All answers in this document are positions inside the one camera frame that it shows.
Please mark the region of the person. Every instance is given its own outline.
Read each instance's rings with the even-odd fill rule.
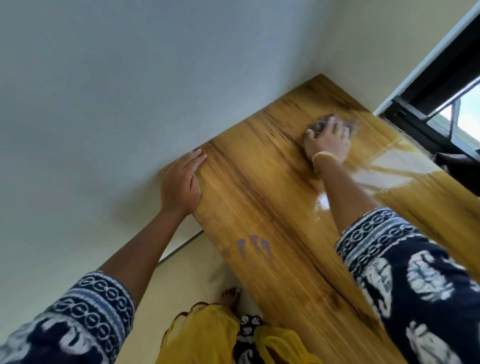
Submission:
[[[380,206],[342,168],[348,129],[331,118],[304,149],[324,181],[338,231],[335,249],[386,332],[409,363],[480,359],[480,286],[435,242]],[[158,215],[97,271],[87,273],[0,347],[0,363],[112,363],[132,329],[157,262],[183,219],[195,210],[201,150],[178,160],[162,184]],[[180,314],[157,363],[321,363],[292,331],[259,317],[235,316],[240,292]]]

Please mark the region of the purple paint mark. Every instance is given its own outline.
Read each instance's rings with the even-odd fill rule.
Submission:
[[[247,258],[247,255],[245,254],[245,244],[247,242],[245,241],[245,239],[239,239],[238,240],[238,245],[239,245],[239,250],[240,250],[240,254],[241,254],[241,257],[243,258],[243,260],[245,260]]]
[[[255,235],[255,234],[251,235],[250,236],[250,241],[252,242],[255,249],[258,250],[258,235]]]
[[[270,250],[270,244],[268,243],[267,240],[262,239],[262,242],[260,243],[263,248],[265,248],[268,252],[268,256],[271,258],[272,257],[272,251]]]

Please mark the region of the glossy varnish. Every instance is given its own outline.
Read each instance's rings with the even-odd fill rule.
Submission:
[[[295,330],[325,363],[402,363],[335,253],[324,187],[301,152],[305,126],[328,113],[359,122],[353,178],[480,279],[478,199],[324,76],[202,146],[194,215],[266,320]]]

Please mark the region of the foot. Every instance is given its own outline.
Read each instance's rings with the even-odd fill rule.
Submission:
[[[230,311],[236,315],[237,308],[240,301],[241,289],[237,287],[230,287],[222,292],[220,295],[219,304],[226,306]]]

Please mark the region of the wet varnish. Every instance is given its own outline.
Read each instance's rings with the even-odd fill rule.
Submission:
[[[329,113],[360,123],[346,162],[353,178],[479,280],[478,199],[324,76],[202,146],[194,216],[266,320],[295,330],[325,363],[404,363],[335,253],[323,185],[301,153],[305,126]]]

